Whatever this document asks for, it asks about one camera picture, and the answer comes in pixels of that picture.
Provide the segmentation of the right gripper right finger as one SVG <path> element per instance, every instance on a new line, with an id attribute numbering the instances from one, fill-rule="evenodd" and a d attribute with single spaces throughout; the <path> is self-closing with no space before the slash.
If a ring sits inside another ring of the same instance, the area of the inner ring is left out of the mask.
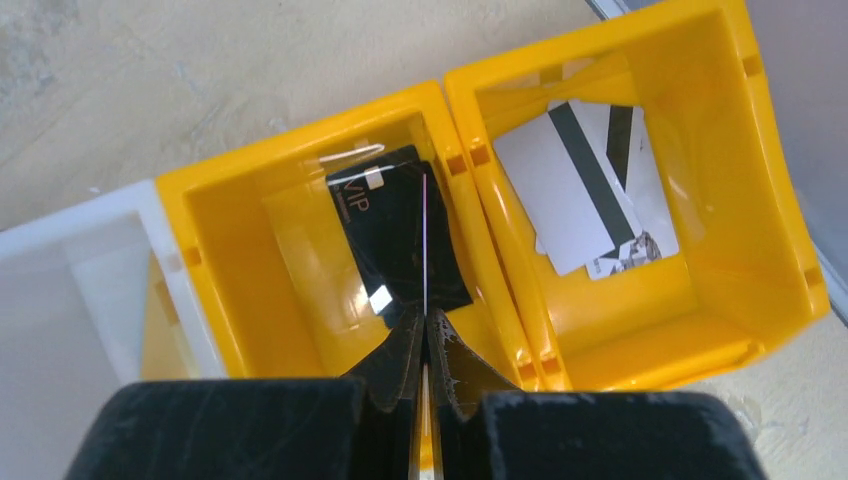
<path id="1" fill-rule="evenodd" d="M 732 412 L 697 392 L 527 392 L 426 319 L 439 479 L 762 479 Z"/>

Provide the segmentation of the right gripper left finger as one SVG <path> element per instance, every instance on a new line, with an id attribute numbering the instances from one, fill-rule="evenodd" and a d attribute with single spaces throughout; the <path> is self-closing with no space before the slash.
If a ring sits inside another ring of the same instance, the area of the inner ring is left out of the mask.
<path id="1" fill-rule="evenodd" d="M 102 407 L 70 479 L 414 479 L 424 314 L 338 377 L 134 383 Z"/>

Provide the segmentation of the white magnetic stripe card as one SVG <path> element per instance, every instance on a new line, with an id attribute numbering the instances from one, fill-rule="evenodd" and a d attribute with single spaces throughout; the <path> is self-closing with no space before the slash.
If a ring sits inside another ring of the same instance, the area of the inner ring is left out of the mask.
<path id="1" fill-rule="evenodd" d="M 556 274 L 585 268 L 592 280 L 622 269 L 622 249 L 644 231 L 606 151 L 611 108 L 579 100 L 500 135 L 494 151 Z"/>

